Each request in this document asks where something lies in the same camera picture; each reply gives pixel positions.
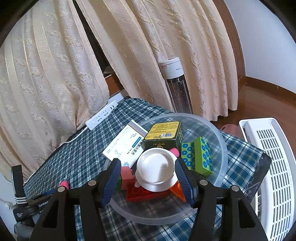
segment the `pink cap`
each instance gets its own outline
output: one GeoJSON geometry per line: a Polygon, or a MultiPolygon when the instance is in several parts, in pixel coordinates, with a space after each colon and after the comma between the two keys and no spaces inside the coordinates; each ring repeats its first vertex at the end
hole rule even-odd
{"type": "Polygon", "coordinates": [[[179,157],[180,153],[177,148],[170,149],[170,152],[173,153],[177,158],[179,157]]]}
{"type": "Polygon", "coordinates": [[[60,183],[59,187],[60,187],[60,186],[64,186],[65,188],[69,189],[69,183],[68,183],[68,181],[66,181],[66,180],[62,181],[62,182],[60,183]]]}

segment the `white ceramic cup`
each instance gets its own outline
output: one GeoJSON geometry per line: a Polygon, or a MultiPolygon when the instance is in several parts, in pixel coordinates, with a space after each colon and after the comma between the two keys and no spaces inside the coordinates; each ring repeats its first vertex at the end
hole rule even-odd
{"type": "Polygon", "coordinates": [[[135,176],[140,185],[152,192],[171,188],[178,180],[175,173],[177,157],[168,150],[151,148],[143,152],[137,162],[135,176]]]}

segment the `barcode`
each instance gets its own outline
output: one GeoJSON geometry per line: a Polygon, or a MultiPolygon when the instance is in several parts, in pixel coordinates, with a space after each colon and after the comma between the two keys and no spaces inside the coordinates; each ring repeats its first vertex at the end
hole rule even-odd
{"type": "Polygon", "coordinates": [[[172,136],[173,136],[172,133],[161,134],[161,137],[172,137],[172,136]]]}

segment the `power strip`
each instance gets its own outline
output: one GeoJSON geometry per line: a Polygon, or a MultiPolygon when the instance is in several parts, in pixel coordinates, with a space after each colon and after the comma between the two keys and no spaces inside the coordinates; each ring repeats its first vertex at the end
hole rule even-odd
{"type": "Polygon", "coordinates": [[[111,103],[105,105],[98,113],[89,118],[85,124],[92,131],[98,124],[110,115],[111,111],[117,106],[117,102],[114,100],[111,103]]]}

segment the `wooden baseboard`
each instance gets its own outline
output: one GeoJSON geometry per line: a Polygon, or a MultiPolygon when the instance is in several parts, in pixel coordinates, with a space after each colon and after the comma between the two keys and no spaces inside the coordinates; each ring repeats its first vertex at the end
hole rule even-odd
{"type": "Polygon", "coordinates": [[[296,104],[296,94],[292,91],[289,91],[283,87],[280,87],[278,85],[255,79],[252,77],[244,76],[242,77],[239,82],[239,91],[242,89],[243,86],[249,86],[255,89],[259,89],[264,91],[265,93],[269,95],[276,96],[277,99],[281,99],[283,101],[293,102],[296,104]]]}
{"type": "Polygon", "coordinates": [[[235,64],[237,67],[237,79],[239,80],[242,76],[246,75],[244,67],[244,57],[242,54],[242,47],[240,44],[239,35],[225,2],[223,0],[213,0],[213,2],[222,18],[230,39],[235,58],[235,64]]]}

